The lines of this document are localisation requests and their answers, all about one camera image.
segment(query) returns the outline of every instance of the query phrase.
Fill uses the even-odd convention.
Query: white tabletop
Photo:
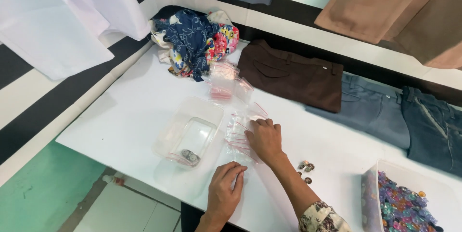
[[[229,56],[237,62],[245,46]],[[151,147],[177,106],[187,96],[207,99],[208,84],[177,78],[159,63],[153,46],[56,139],[59,143],[128,176],[206,209],[207,186],[218,165],[230,161],[223,132],[225,118],[210,149],[195,170],[182,170],[155,155]],[[252,100],[282,126],[282,146],[293,166],[315,164],[311,188],[333,206],[354,231],[361,226],[361,175],[382,158],[424,173],[462,191],[462,179],[418,164],[405,152],[370,135],[325,120],[302,104],[255,90]],[[456,195],[461,202],[462,194]],[[271,170],[258,164],[245,174],[242,200],[231,223],[251,232],[297,231],[297,219],[282,186]]]

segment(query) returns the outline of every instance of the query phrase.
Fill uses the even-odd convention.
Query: small bottle
[[[114,175],[104,175],[103,181],[107,183],[114,183],[115,185],[122,186],[125,182],[122,178],[115,177]]]

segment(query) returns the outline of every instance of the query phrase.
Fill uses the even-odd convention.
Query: plastic bin
[[[202,162],[210,142],[217,133],[225,112],[219,106],[197,97],[187,97],[176,109],[170,121],[153,145],[153,152],[190,169]],[[182,150],[193,152],[199,162],[191,164]]]
[[[366,232],[384,232],[382,213],[378,198],[378,170],[384,171],[387,177],[412,191],[424,191],[428,199],[428,211],[436,218],[444,231],[460,231],[459,218],[462,210],[454,191],[446,184],[415,171],[379,159],[377,164],[361,176],[361,202],[363,229]]]

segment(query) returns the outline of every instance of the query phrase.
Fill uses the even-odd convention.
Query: brown trousers
[[[239,58],[239,76],[256,88],[285,99],[340,112],[343,65],[273,49],[252,41]]]
[[[330,0],[315,24],[373,44],[396,41],[422,64],[462,67],[462,0]]]

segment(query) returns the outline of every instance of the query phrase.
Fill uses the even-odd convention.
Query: beige pants
[[[462,0],[330,0],[315,24],[373,44],[396,41],[421,63],[462,66]]]

